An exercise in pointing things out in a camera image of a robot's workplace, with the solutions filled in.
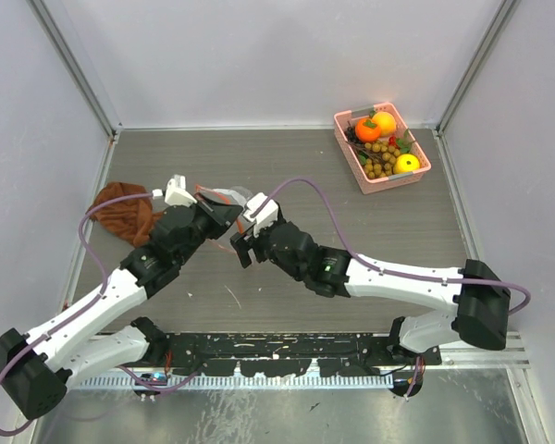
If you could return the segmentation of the clear orange-zip bag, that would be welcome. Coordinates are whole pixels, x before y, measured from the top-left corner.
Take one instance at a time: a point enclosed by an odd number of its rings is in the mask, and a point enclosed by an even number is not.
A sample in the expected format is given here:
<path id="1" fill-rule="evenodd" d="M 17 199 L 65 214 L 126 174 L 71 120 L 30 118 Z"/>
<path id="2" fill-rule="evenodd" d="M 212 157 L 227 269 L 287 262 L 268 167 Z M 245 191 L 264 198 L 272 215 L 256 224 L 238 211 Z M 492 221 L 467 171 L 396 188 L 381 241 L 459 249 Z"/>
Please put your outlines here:
<path id="1" fill-rule="evenodd" d="M 195 185 L 195 191 L 199 192 L 202 196 L 211 199 L 215 203 L 237 204 L 242 207 L 241 214 L 232 227 L 217 240 L 211 240 L 211 243 L 217 248 L 225 252 L 235 254 L 236 252 L 230 244 L 230 238 L 236 233 L 244 232 L 250 226 L 250 223 L 243 216 L 243 213 L 246 210 L 246 204 L 251 198 L 253 198 L 253 193 L 242 186 L 233 186 L 228 189 L 222 189 L 208 188 L 200 184 Z"/>

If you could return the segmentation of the orange persimmon toy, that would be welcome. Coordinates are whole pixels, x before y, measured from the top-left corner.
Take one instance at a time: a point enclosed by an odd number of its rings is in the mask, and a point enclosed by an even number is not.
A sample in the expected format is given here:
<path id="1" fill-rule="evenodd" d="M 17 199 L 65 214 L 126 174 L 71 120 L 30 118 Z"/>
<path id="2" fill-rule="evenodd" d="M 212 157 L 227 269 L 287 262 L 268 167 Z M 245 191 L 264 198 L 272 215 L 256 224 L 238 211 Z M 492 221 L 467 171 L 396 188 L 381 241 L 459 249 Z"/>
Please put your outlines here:
<path id="1" fill-rule="evenodd" d="M 380 138 L 381 128 L 370 117 L 364 117 L 357 121 L 354 133 L 362 143 L 375 142 Z"/>

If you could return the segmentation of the yellow lemon toy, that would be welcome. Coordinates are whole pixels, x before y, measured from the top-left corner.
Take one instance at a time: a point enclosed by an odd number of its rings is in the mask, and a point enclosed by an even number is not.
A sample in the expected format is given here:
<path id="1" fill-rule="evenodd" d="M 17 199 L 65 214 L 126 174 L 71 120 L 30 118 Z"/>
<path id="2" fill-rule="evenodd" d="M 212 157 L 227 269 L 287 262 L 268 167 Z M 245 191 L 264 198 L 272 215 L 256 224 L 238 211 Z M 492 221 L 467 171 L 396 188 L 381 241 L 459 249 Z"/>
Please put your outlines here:
<path id="1" fill-rule="evenodd" d="M 395 175 L 414 172 L 421 167 L 420 161 L 417 156 L 413 154 L 401 154 L 393 167 Z"/>

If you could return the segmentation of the orange peach toy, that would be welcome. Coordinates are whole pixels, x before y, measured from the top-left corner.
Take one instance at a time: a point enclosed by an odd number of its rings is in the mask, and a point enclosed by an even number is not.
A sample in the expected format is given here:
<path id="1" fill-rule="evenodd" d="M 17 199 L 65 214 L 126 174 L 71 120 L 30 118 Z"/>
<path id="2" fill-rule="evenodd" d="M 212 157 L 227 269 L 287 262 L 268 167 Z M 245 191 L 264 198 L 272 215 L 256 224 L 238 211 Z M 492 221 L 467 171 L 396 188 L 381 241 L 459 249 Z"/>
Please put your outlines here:
<path id="1" fill-rule="evenodd" d="M 389 137 L 396 132 L 395 117 L 387 111 L 377 111 L 371 117 L 372 122 L 380 129 L 381 137 Z"/>

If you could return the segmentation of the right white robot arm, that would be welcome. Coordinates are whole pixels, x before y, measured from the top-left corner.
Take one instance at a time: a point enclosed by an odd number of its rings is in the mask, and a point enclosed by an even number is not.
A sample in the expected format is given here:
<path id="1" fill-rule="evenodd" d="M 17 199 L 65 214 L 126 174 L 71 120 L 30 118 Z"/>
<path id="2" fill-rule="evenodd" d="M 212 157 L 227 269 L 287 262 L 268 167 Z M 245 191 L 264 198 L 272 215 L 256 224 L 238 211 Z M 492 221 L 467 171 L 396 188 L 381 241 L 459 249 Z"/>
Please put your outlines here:
<path id="1" fill-rule="evenodd" d="M 311 292 L 332 298 L 379 297 L 428 308 L 394 319 L 388 356 L 408 364 L 418 354 L 461 340 L 487 351 L 506 346 L 511 294 L 481 261 L 462 267 L 423 268 L 385 263 L 317 244 L 291 222 L 230 239 L 243 267 L 269 261 Z"/>

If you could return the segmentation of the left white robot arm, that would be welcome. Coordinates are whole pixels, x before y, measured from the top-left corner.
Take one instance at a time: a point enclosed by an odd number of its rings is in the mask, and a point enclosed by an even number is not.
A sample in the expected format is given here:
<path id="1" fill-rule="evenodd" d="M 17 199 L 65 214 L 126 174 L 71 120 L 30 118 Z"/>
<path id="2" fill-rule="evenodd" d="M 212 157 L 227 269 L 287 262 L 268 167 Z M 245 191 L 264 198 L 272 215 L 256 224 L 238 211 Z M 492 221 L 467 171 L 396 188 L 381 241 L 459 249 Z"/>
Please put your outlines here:
<path id="1" fill-rule="evenodd" d="M 156 366 L 166 358 L 166 336 L 148 319 L 108 339 L 89 339 L 176 279 L 206 241 L 223 237 L 239 221 L 246 200 L 231 190 L 167 191 L 165 203 L 147 242 L 99 287 L 26 333 L 11 328 L 1 335 L 0 389 L 27 420 L 51 412 L 70 389 L 107 369 L 136 361 Z"/>

